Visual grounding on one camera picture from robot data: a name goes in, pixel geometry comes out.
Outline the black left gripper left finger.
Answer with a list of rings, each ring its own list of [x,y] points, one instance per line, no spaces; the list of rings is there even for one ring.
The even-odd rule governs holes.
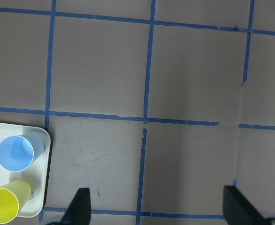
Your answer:
[[[90,189],[79,188],[62,217],[61,225],[89,225],[91,221]]]

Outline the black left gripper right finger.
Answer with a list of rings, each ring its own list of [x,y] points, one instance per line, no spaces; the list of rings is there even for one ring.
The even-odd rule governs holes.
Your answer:
[[[229,225],[271,225],[235,186],[223,187],[223,216]]]

